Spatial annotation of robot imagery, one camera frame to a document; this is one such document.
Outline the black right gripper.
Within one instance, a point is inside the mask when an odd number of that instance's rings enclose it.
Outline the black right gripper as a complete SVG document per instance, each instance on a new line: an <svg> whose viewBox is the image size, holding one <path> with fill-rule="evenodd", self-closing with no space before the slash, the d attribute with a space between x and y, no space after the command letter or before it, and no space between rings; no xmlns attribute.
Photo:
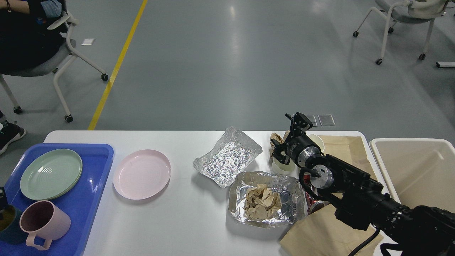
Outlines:
<svg viewBox="0 0 455 256"><path fill-rule="evenodd" d="M292 160L298 167L321 164L320 147L306 135L313 123L300 112L294 115L286 113L285 116L291 121L290 132L283 144L274 139L270 140L275 145L273 157L282 164L289 164Z"/></svg>

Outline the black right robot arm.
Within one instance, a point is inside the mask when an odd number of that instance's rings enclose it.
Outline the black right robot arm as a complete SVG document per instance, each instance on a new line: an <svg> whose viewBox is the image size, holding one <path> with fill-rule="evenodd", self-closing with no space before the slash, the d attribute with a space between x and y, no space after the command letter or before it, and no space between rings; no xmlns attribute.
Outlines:
<svg viewBox="0 0 455 256"><path fill-rule="evenodd" d="M429 206L409 208L382 193L382 183L354 165L330 154L307 136L312 122L302 113L286 114L290 133L283 143L271 139L272 156L282 164L294 162L299 168L302 188L316 200L328 201L335 216L357 230L374 225L376 231L358 245L358 253L382 231L395 243L380 245L382 255L401 251L403 256L453 256L454 214Z"/></svg>

